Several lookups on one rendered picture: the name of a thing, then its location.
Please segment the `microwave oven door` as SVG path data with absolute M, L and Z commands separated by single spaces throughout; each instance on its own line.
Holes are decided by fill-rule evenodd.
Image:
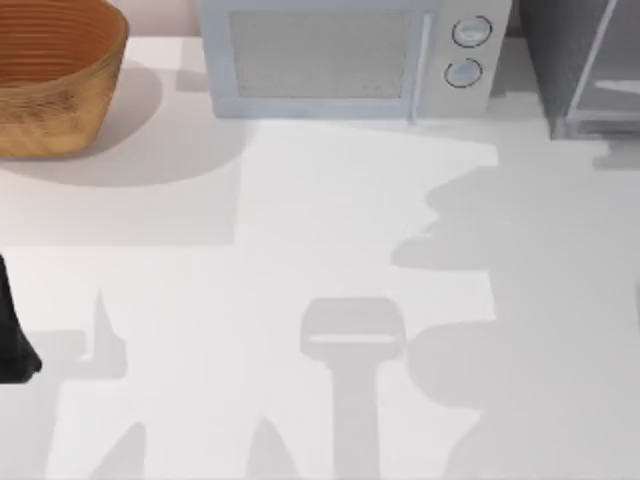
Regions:
M 220 118 L 408 118 L 441 0 L 197 0 Z

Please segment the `pale microwave oven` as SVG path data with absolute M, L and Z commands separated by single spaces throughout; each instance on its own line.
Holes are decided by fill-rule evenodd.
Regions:
M 431 26 L 416 121 L 465 118 L 485 111 L 512 3 L 513 0 L 441 0 L 440 11 Z M 458 20 L 472 16 L 489 19 L 493 25 L 492 35 L 479 47 L 462 48 L 453 41 L 452 28 Z M 483 76 L 470 88 L 452 88 L 444 80 L 444 71 L 450 63 L 465 58 L 477 60 L 483 66 Z

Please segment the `round microwave knob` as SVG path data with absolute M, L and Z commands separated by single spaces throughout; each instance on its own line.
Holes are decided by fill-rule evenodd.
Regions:
M 483 66 L 472 58 L 450 63 L 444 71 L 444 80 L 455 89 L 466 89 L 478 83 L 483 76 Z
M 476 48 L 492 35 L 493 25 L 484 16 L 472 16 L 458 20 L 452 28 L 453 41 L 462 48 Z

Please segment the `grey cabinet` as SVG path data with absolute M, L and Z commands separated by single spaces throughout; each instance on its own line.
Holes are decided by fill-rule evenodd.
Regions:
M 640 0 L 519 0 L 554 140 L 640 139 Z

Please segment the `brown woven basket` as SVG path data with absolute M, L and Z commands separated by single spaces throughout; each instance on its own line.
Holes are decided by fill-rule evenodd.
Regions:
M 109 0 L 0 0 L 0 158 L 92 145 L 128 37 L 128 20 Z

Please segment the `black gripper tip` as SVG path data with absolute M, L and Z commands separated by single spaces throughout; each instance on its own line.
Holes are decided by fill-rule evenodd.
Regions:
M 0 254 L 0 385 L 25 384 L 42 360 L 18 320 L 4 257 Z

